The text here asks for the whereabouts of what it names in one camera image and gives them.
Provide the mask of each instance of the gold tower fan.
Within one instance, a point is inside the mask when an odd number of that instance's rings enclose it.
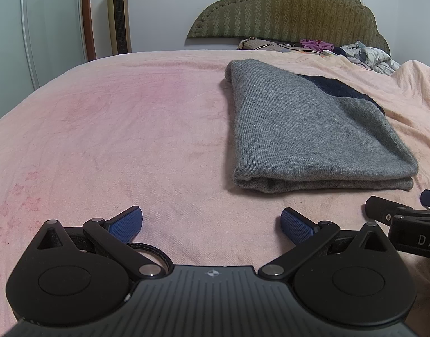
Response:
[[[131,53],[128,0],[107,0],[113,55]]]

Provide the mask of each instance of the gray knit sweater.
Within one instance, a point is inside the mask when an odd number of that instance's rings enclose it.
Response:
[[[257,60],[229,63],[235,103],[234,183],[300,189],[413,187],[418,162],[369,101],[328,95]]]

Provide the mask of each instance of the bed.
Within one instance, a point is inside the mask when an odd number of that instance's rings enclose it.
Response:
[[[236,187],[232,86],[224,72],[230,61],[248,58],[336,78],[376,100],[419,161],[414,188],[264,194]],[[341,56],[296,52],[168,51],[87,63],[0,120],[0,335],[16,323],[7,278],[47,219],[79,226],[138,205],[144,225],[136,241],[159,247],[175,263],[257,268],[293,246],[277,221],[284,207],[314,222],[360,229],[371,195],[420,208],[424,189],[430,189],[430,68],[420,62],[406,62],[392,76]],[[430,259],[401,256],[418,289],[407,324],[430,337]]]

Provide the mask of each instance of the metal rivet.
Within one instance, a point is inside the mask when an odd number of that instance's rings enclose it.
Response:
[[[262,272],[269,276],[279,276],[284,273],[284,268],[279,265],[269,264],[262,267]]]
[[[156,276],[162,271],[162,268],[158,265],[147,264],[139,268],[139,272],[145,276]]]

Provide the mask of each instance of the upholstered headboard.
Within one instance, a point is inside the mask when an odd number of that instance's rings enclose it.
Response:
[[[360,0],[221,0],[205,9],[188,38],[257,37],[284,42],[360,40],[390,53],[374,15]]]

